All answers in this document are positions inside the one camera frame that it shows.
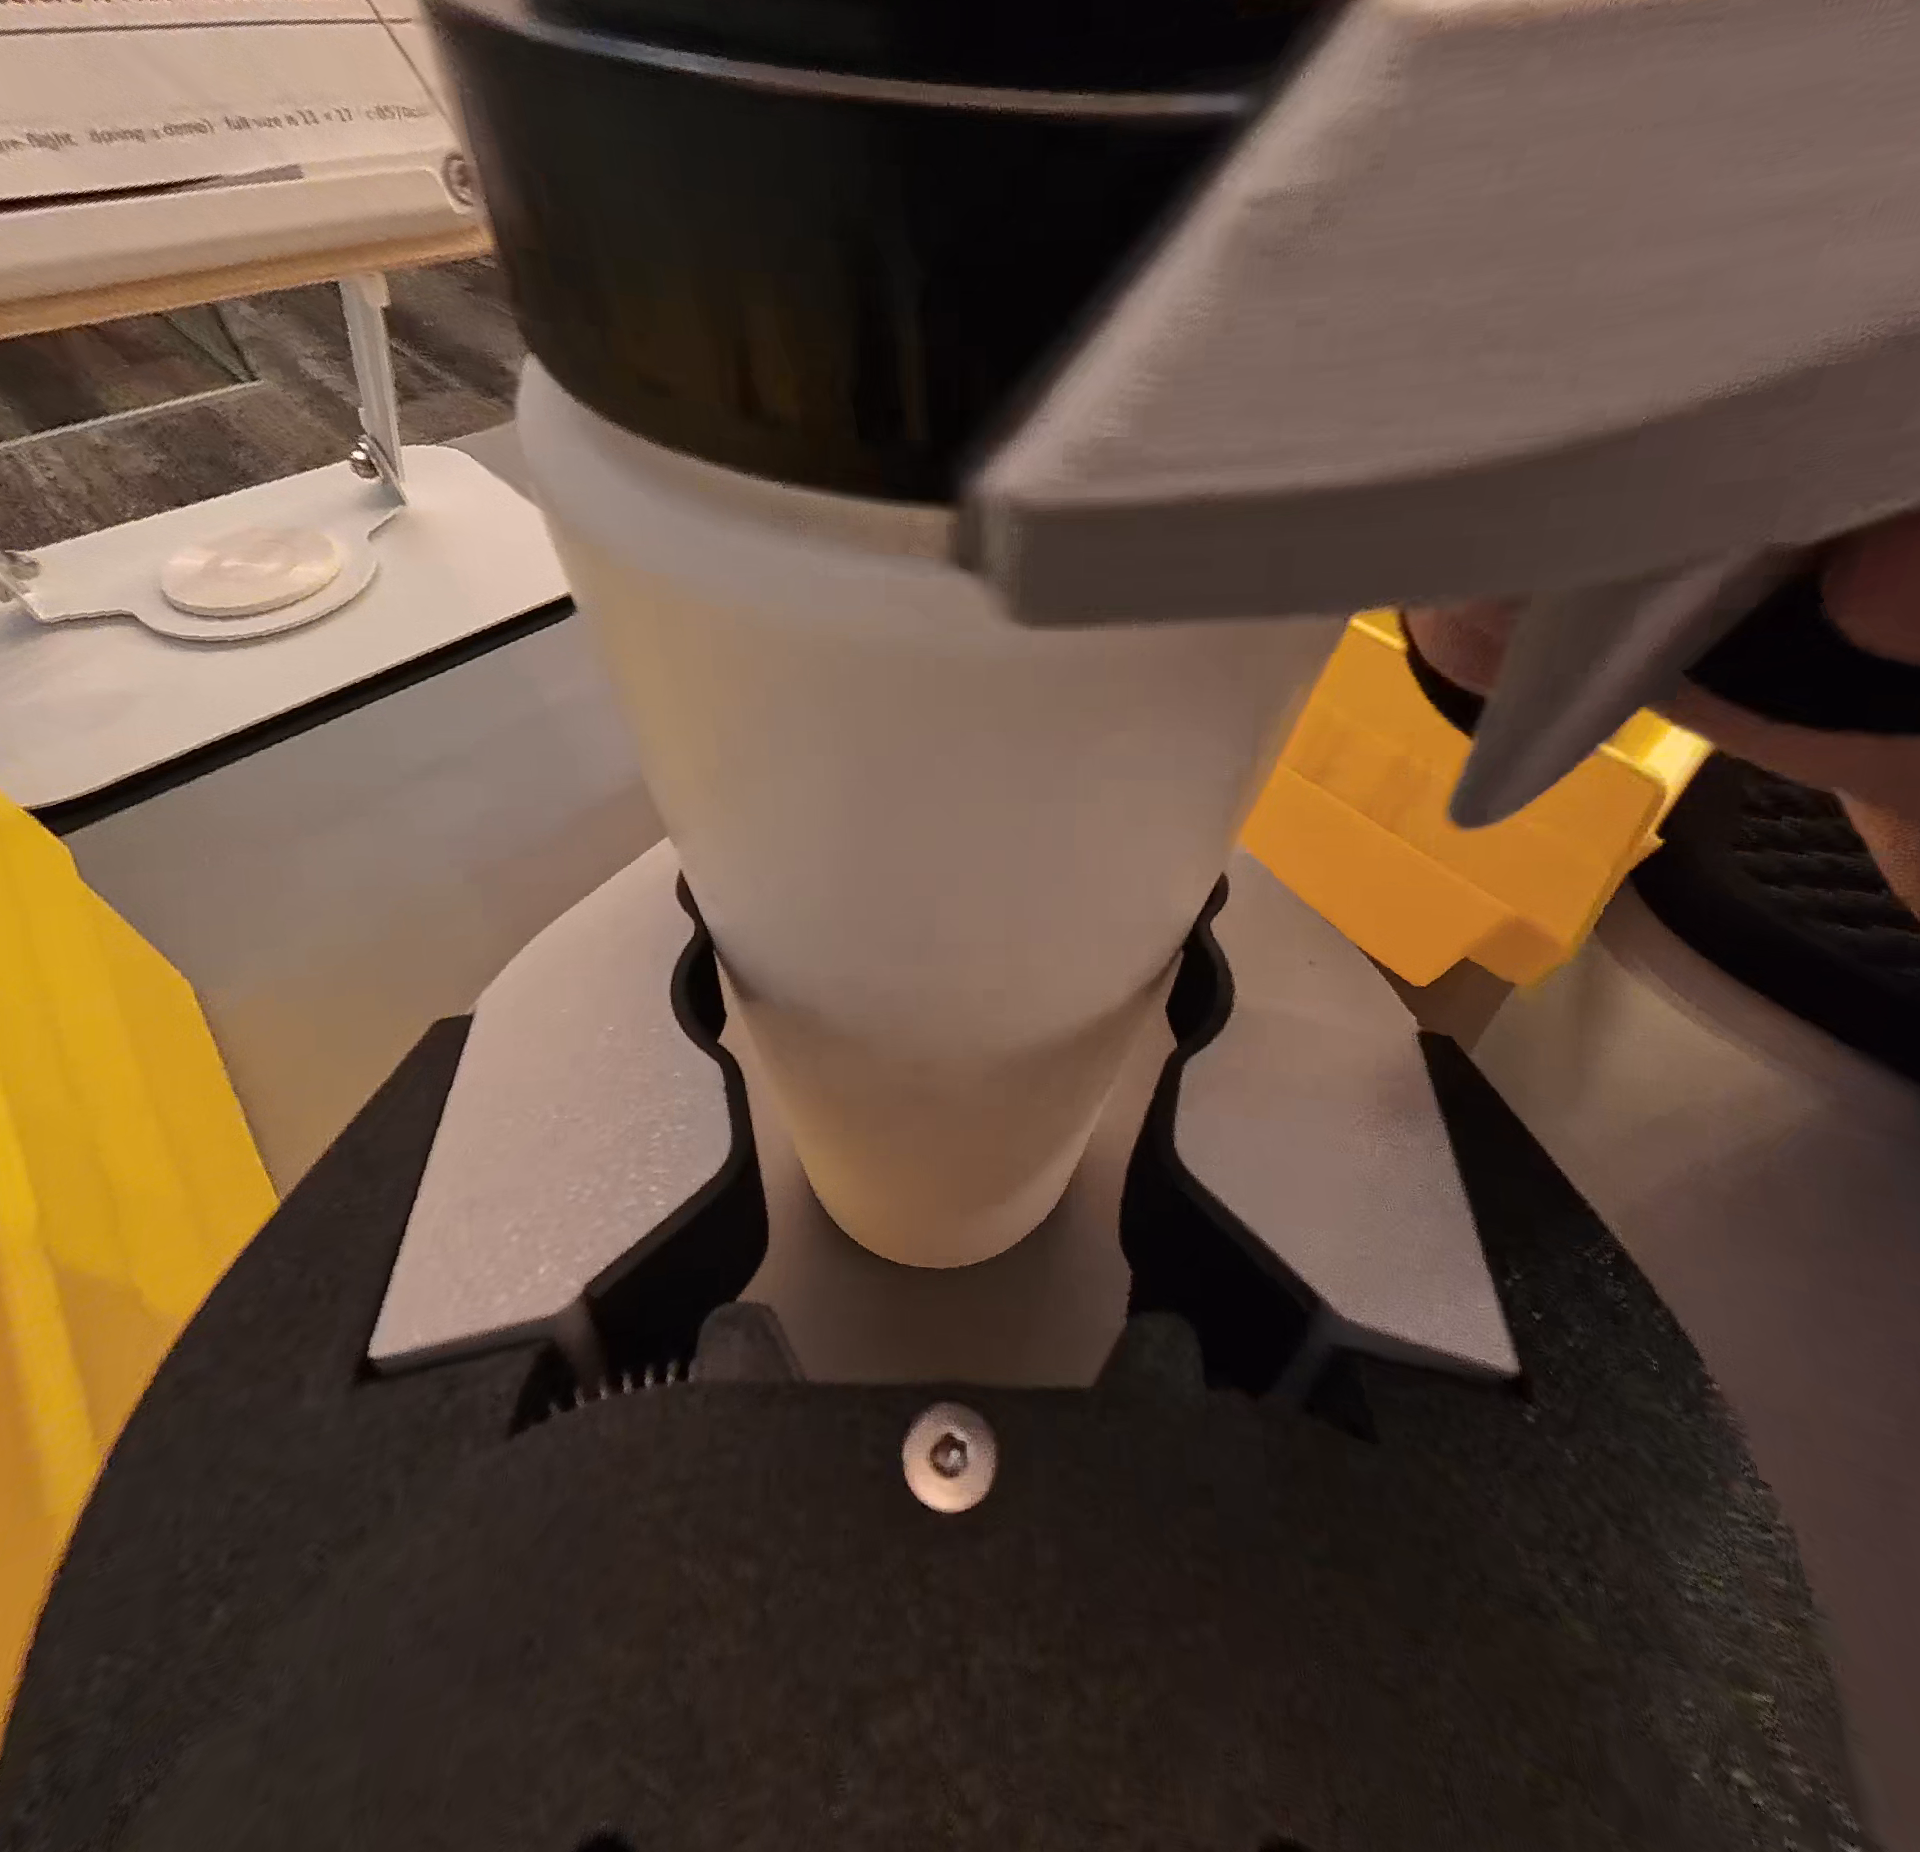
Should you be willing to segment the black textured pad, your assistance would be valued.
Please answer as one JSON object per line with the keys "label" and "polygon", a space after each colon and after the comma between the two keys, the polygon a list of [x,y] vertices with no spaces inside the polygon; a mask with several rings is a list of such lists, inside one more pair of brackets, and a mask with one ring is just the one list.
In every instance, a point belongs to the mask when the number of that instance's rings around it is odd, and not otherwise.
{"label": "black textured pad", "polygon": [[1631,881],[1716,973],[1917,1079],[1917,924],[1834,793],[1711,754]]}

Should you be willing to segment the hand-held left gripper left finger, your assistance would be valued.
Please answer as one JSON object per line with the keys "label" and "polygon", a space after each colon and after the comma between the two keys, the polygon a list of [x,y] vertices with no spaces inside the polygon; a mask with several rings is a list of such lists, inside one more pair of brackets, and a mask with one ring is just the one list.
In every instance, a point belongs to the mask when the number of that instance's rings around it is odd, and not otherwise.
{"label": "hand-held left gripper left finger", "polygon": [[466,1020],[368,1338],[378,1374],[559,1345],[588,1371],[588,1294],[751,1144],[679,856],[651,849],[492,977]]}

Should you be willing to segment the black bottle lid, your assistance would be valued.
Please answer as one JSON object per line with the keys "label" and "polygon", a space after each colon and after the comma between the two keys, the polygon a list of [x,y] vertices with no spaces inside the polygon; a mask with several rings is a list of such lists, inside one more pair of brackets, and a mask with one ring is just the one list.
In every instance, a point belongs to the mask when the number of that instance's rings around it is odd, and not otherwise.
{"label": "black bottle lid", "polygon": [[540,368],[948,505],[1348,0],[418,0]]}

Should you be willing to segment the person's right hand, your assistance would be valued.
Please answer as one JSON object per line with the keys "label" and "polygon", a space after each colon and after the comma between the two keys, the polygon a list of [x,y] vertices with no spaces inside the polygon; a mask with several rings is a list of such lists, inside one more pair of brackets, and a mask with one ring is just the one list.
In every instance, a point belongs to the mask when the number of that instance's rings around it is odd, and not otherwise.
{"label": "person's right hand", "polygon": [[[1917,516],[1887,520],[1835,547],[1823,566],[1823,610],[1838,634],[1885,662],[1917,665]],[[1850,731],[1829,738],[1816,773],[1834,790],[1888,889],[1917,910],[1917,740]]]}

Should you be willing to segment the wooden edged instruction board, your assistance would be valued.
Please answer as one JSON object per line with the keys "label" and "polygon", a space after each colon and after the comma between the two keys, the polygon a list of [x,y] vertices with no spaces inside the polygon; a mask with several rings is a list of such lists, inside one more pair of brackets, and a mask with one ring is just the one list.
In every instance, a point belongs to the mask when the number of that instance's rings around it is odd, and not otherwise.
{"label": "wooden edged instruction board", "polygon": [[484,248],[418,0],[2,0],[5,337]]}

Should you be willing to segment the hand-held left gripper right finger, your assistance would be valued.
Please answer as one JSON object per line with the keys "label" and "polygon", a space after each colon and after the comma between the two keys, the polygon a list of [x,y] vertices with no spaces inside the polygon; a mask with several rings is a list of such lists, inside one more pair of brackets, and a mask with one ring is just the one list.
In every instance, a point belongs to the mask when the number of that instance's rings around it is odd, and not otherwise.
{"label": "hand-held left gripper right finger", "polygon": [[1246,1396],[1332,1396],[1361,1359],[1515,1383],[1419,1028],[1367,954],[1235,857],[1164,1020],[1121,1183],[1128,1313],[1183,1321],[1206,1383]]}

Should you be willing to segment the white plastic bottle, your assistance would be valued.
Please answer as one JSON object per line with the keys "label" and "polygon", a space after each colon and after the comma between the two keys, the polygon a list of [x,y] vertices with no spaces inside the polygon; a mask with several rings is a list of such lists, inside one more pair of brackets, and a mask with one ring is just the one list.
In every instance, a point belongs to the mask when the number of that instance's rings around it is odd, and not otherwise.
{"label": "white plastic bottle", "polygon": [[892,1264],[1020,1243],[1342,624],[1024,626],[944,508],[701,462],[536,357],[516,430],[818,1202]]}

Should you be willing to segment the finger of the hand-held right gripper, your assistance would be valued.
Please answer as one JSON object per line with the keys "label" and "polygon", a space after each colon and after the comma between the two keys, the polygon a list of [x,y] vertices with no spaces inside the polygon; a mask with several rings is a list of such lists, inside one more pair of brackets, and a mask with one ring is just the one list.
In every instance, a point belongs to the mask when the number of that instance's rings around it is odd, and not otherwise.
{"label": "finger of the hand-held right gripper", "polygon": [[1027,624],[1673,574],[1915,510],[1917,0],[1354,0],[967,476]]}
{"label": "finger of the hand-held right gripper", "polygon": [[1806,548],[1533,592],[1517,614],[1496,683],[1453,786],[1458,828],[1491,826],[1541,799],[1689,671],[1787,575]]}

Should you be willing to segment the yellow plastic bin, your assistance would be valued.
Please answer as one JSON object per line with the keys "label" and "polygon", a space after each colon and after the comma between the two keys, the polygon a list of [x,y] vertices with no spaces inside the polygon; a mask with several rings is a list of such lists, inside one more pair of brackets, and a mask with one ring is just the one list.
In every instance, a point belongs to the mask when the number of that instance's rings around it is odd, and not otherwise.
{"label": "yellow plastic bin", "polygon": [[1638,711],[1574,773],[1485,828],[1453,824],[1467,757],[1390,612],[1348,620],[1240,847],[1388,973],[1473,964],[1529,986],[1579,952],[1711,746]]}
{"label": "yellow plastic bin", "polygon": [[201,1000],[2,805],[2,1714],[157,1367],[276,1213]]}

